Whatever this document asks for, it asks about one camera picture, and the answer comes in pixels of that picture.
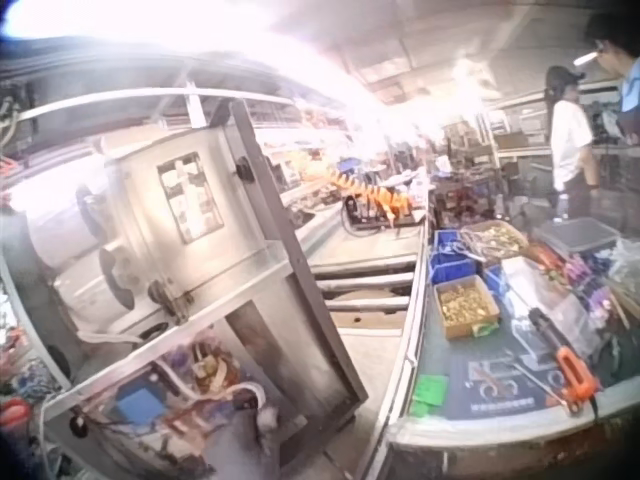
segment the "orange handle screwdriver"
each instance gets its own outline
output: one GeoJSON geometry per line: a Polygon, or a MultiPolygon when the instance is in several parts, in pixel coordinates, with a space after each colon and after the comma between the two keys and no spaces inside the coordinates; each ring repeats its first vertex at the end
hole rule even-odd
{"type": "Polygon", "coordinates": [[[529,319],[551,350],[555,352],[556,361],[567,381],[567,387],[563,390],[565,397],[579,402],[585,402],[593,397],[598,389],[598,380],[587,364],[567,345],[568,342],[564,340],[564,336],[551,319],[539,308],[533,308],[529,312],[529,319]]]}

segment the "clear plastic bag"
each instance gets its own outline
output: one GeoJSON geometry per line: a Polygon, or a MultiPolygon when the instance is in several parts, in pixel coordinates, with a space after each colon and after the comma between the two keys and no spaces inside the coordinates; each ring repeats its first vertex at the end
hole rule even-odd
{"type": "Polygon", "coordinates": [[[634,298],[640,299],[640,242],[618,239],[611,262],[609,278],[622,284],[634,298]]]}

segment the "woman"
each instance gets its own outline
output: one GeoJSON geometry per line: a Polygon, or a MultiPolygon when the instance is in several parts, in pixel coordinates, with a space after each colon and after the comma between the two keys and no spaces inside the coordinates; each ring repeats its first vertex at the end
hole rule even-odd
{"type": "Polygon", "coordinates": [[[586,217],[598,188],[598,167],[591,152],[593,134],[579,105],[581,75],[565,67],[547,70],[545,100],[553,157],[553,186],[568,196],[569,218],[586,217]]]}

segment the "cardboard box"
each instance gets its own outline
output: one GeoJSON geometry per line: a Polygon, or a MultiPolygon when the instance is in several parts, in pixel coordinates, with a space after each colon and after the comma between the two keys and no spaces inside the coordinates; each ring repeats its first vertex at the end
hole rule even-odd
{"type": "Polygon", "coordinates": [[[500,318],[500,309],[491,296],[489,289],[478,275],[459,278],[458,280],[452,280],[451,282],[441,283],[440,285],[436,285],[433,288],[435,291],[436,303],[438,305],[438,312],[440,313],[440,319],[444,324],[444,332],[447,339],[473,336],[474,325],[498,323],[498,319],[500,318]],[[480,295],[482,295],[482,297],[484,298],[488,314],[484,317],[478,318],[477,320],[468,323],[445,323],[445,316],[442,312],[442,305],[440,304],[440,294],[455,290],[458,286],[461,286],[463,288],[471,286],[475,287],[480,292],[480,295]]]}

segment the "person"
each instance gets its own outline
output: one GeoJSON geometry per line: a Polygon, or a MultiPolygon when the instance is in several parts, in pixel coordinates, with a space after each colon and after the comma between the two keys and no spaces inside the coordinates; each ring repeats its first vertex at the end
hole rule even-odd
{"type": "Polygon", "coordinates": [[[640,144],[640,34],[637,17],[599,13],[585,31],[602,68],[622,79],[618,122],[627,143],[640,144]]]}
{"type": "Polygon", "coordinates": [[[599,183],[597,164],[591,152],[593,134],[578,103],[581,79],[582,75],[562,66],[550,67],[546,75],[553,186],[560,195],[568,197],[569,218],[589,216],[591,195],[596,194],[599,183]]]}

